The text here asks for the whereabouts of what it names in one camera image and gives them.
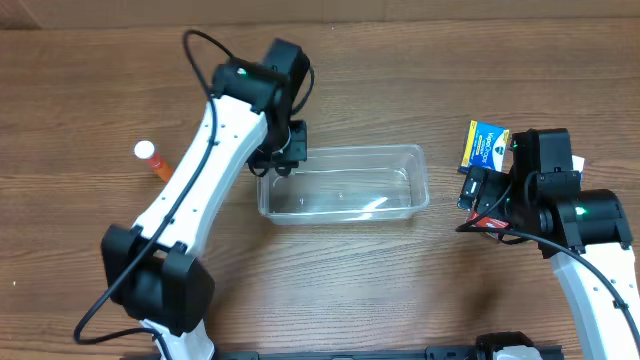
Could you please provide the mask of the blue yellow VapoDrops box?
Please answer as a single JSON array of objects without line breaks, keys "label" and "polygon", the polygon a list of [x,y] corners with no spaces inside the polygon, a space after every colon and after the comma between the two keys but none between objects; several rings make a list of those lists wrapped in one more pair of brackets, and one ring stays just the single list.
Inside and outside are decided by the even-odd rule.
[{"label": "blue yellow VapoDrops box", "polygon": [[472,120],[458,171],[466,174],[473,166],[477,166],[501,172],[509,139],[509,129]]}]

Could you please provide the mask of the red Panadol box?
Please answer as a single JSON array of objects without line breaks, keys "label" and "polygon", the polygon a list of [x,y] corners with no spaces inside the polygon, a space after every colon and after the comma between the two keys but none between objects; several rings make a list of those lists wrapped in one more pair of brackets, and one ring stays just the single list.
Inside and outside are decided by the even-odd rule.
[{"label": "red Panadol box", "polygon": [[[468,222],[472,222],[474,221],[476,218],[479,218],[480,214],[474,210],[472,210],[468,216],[467,221]],[[507,229],[510,226],[510,224],[508,222],[502,221],[502,220],[498,220],[492,217],[483,217],[482,219],[480,219],[477,223],[471,224],[471,225],[464,225],[465,229],[468,228],[477,228],[477,227],[487,227],[487,228],[499,228],[499,229]]]}]

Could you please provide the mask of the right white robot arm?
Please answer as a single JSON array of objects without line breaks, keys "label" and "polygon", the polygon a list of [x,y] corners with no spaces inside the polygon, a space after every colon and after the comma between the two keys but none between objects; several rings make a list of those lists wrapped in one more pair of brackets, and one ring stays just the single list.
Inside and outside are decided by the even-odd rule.
[{"label": "right white robot arm", "polygon": [[538,245],[569,303],[585,358],[638,358],[633,236],[613,192],[582,190],[571,165],[513,166],[508,173],[473,166],[458,205],[473,213],[458,231]]}]

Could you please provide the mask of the clear plastic container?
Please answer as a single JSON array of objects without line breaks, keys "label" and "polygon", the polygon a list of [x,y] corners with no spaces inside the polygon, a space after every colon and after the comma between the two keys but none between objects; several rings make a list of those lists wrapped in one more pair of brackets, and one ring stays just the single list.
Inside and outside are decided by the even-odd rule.
[{"label": "clear plastic container", "polygon": [[415,144],[311,148],[287,176],[257,181],[260,214],[276,225],[405,220],[430,201]]}]

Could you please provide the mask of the orange bottle white cap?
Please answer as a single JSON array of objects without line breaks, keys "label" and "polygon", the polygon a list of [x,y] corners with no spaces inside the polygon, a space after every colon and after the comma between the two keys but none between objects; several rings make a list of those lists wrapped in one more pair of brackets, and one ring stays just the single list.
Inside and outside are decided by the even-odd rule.
[{"label": "orange bottle white cap", "polygon": [[155,145],[151,141],[141,140],[137,142],[134,146],[133,152],[138,159],[143,160],[165,183],[168,183],[171,180],[173,175],[172,168],[157,152]]}]

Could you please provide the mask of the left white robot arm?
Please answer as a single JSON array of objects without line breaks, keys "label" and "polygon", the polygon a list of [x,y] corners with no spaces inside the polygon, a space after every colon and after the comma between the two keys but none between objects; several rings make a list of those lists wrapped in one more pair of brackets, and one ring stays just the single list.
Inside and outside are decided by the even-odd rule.
[{"label": "left white robot arm", "polygon": [[205,329],[214,280],[199,258],[213,221],[243,168],[257,177],[287,175],[307,159],[306,124],[295,97],[314,75],[303,55],[236,57],[204,85],[200,128],[160,195],[129,227],[110,226],[101,241],[112,301],[139,321],[161,359],[211,359]]}]

